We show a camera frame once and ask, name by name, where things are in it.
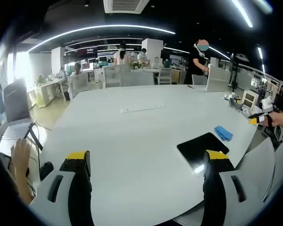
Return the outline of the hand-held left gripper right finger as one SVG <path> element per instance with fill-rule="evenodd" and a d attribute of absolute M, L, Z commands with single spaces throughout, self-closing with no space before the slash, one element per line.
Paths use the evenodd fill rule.
<path fill-rule="evenodd" d="M 203 226 L 246 226 L 249 216 L 246 194 L 228 156 L 223 152 L 204 152 Z"/>

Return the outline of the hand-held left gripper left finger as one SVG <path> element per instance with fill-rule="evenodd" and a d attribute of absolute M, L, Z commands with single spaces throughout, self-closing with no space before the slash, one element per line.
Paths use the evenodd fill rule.
<path fill-rule="evenodd" d="M 69 154 L 40 183 L 30 204 L 47 226 L 93 226 L 90 152 Z"/>

